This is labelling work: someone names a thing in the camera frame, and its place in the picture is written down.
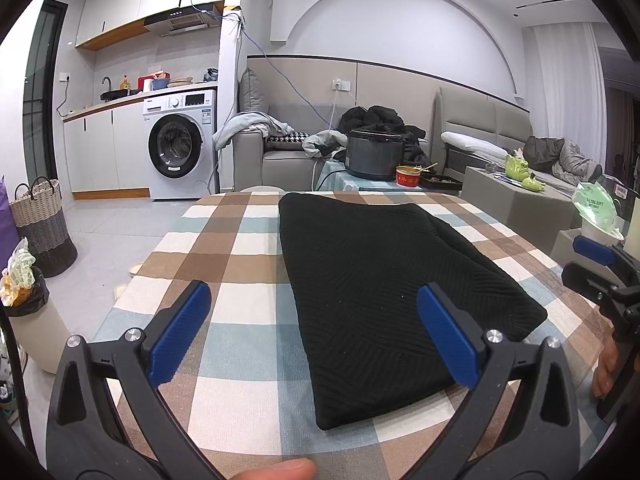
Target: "purple bag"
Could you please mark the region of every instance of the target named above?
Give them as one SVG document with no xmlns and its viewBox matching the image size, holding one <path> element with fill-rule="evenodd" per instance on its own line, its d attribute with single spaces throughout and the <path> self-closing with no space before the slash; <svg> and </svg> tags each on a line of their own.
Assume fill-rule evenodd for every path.
<svg viewBox="0 0 640 480">
<path fill-rule="evenodd" d="M 4 187 L 3 176 L 0 180 L 0 272 L 6 268 L 6 263 L 19 241 L 14 216 L 9 209 L 9 197 Z"/>
</svg>

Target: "human hand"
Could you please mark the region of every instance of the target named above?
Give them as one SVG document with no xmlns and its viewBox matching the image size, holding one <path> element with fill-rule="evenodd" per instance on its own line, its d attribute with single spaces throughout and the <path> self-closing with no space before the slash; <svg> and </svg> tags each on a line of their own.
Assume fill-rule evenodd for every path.
<svg viewBox="0 0 640 480">
<path fill-rule="evenodd" d="M 242 471 L 231 480 L 312 480 L 317 471 L 316 464 L 311 460 L 299 458 L 263 469 Z"/>
<path fill-rule="evenodd" d="M 606 396 L 613 388 L 613 374 L 622 366 L 620 362 L 620 350 L 612 336 L 604 342 L 604 348 L 598 358 L 598 367 L 593 373 L 591 391 L 595 397 Z M 640 355 L 636 356 L 634 362 L 636 372 L 640 373 Z"/>
</svg>

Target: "woven basket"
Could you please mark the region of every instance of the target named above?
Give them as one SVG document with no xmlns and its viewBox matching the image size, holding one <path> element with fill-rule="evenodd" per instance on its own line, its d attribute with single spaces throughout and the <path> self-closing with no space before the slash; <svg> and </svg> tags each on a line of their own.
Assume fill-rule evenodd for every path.
<svg viewBox="0 0 640 480">
<path fill-rule="evenodd" d="M 18 198 L 18 189 L 29 190 Z M 15 201 L 9 204 L 20 238 L 29 241 L 29 251 L 36 258 L 35 265 L 45 278 L 67 270 L 78 257 L 71 241 L 62 211 L 60 183 L 39 176 L 31 187 L 20 184 L 15 189 Z"/>
</svg>

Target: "black tray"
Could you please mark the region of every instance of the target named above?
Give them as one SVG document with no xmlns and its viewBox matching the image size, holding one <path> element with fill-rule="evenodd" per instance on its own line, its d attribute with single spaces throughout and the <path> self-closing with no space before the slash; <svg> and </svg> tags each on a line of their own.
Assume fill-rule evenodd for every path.
<svg viewBox="0 0 640 480">
<path fill-rule="evenodd" d="M 462 182 L 446 175 L 424 174 L 420 177 L 420 186 L 434 191 L 462 191 Z"/>
</svg>

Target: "washing machine door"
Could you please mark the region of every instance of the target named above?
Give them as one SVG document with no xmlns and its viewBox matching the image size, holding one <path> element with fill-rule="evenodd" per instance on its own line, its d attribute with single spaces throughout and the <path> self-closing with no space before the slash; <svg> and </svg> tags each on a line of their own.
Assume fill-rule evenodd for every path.
<svg viewBox="0 0 640 480">
<path fill-rule="evenodd" d="M 202 136 L 196 123 L 182 115 L 160 118 L 149 135 L 149 156 L 159 173 L 168 178 L 189 174 L 200 160 Z"/>
</svg>

